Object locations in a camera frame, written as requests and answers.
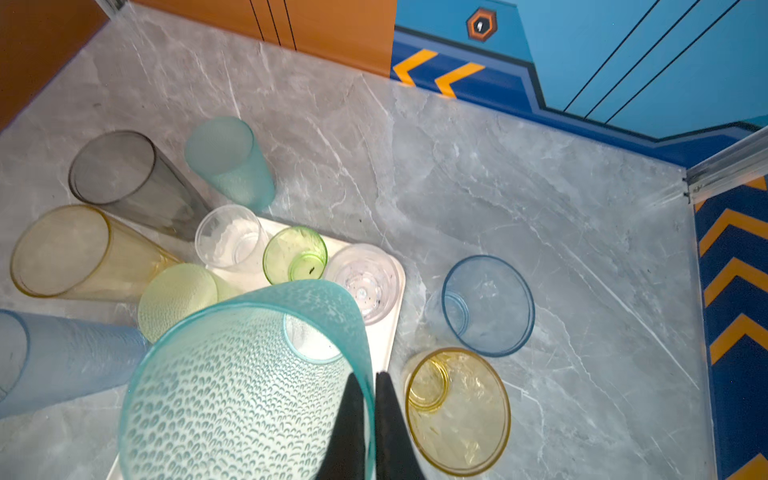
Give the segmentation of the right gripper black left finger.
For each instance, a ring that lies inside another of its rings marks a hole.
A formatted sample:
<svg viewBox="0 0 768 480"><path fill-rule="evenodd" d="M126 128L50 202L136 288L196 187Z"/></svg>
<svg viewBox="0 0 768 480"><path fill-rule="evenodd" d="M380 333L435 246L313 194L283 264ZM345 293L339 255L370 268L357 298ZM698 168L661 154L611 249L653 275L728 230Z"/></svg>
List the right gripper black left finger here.
<svg viewBox="0 0 768 480"><path fill-rule="evenodd" d="M363 479L366 471L364 398L348 376L328 448L316 479Z"/></svg>

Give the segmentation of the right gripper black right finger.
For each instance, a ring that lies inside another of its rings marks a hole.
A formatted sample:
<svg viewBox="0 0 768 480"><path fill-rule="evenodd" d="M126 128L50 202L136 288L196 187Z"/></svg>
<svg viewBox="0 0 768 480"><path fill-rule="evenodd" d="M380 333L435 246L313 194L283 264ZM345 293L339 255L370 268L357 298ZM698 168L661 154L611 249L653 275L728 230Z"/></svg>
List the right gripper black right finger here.
<svg viewBox="0 0 768 480"><path fill-rule="evenodd" d="M385 371L376 374L374 417L376 478L424 480L391 376Z"/></svg>

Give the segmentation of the teal frosted glass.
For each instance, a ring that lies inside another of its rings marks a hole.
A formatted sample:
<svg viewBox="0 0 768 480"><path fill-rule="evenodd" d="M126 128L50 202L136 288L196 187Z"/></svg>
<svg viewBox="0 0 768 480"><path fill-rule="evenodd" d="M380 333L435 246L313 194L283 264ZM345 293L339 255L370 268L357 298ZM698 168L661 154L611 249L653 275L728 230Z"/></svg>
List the teal frosted glass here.
<svg viewBox="0 0 768 480"><path fill-rule="evenodd" d="M374 375L361 312L327 280L248 292L166 332L122 407L126 479L314 479L330 445L375 469Z"/></svg>
<svg viewBox="0 0 768 480"><path fill-rule="evenodd" d="M267 209L275 198L274 179L254 133L237 117L216 117L195 128L184 158L218 192L254 212Z"/></svg>

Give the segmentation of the clear ribbed glass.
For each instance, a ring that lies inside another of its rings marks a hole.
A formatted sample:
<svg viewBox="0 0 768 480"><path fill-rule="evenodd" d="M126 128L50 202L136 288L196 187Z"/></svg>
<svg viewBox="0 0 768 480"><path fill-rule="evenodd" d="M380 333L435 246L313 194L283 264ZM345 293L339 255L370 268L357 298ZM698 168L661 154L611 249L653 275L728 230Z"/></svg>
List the clear ribbed glass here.
<svg viewBox="0 0 768 480"><path fill-rule="evenodd" d="M364 243L348 245L334 254L323 278L353 296L365 325L389 314L400 289L394 260L381 248Z"/></svg>

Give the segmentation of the bright green glass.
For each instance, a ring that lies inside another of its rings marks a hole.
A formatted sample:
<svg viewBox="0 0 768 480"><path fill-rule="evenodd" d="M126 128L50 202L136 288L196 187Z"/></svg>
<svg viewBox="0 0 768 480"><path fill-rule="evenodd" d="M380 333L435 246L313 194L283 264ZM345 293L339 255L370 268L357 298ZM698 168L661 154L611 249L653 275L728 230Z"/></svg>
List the bright green glass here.
<svg viewBox="0 0 768 480"><path fill-rule="evenodd" d="M288 227L268 242L262 259L271 285L296 280L320 279L329 260L322 237L305 226Z"/></svg>

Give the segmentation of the pale green frosted glass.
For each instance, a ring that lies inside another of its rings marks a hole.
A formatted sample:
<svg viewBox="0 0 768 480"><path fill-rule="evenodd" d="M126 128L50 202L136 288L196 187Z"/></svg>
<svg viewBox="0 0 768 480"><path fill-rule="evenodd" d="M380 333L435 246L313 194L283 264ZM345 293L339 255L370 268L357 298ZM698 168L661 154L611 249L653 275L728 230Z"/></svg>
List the pale green frosted glass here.
<svg viewBox="0 0 768 480"><path fill-rule="evenodd" d="M243 291L209 270L183 263L163 270L144 290L138 305L138 327L154 344L193 313L234 298Z"/></svg>

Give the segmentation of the dark grey glass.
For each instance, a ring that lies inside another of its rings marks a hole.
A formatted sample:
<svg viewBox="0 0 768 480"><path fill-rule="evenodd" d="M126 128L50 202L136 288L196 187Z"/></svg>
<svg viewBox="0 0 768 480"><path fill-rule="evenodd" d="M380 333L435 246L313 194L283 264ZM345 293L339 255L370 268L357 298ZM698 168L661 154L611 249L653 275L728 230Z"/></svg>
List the dark grey glass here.
<svg viewBox="0 0 768 480"><path fill-rule="evenodd" d="M90 140L75 155L68 184L86 204L189 242L210 212L201 194L153 141L132 130Z"/></svg>

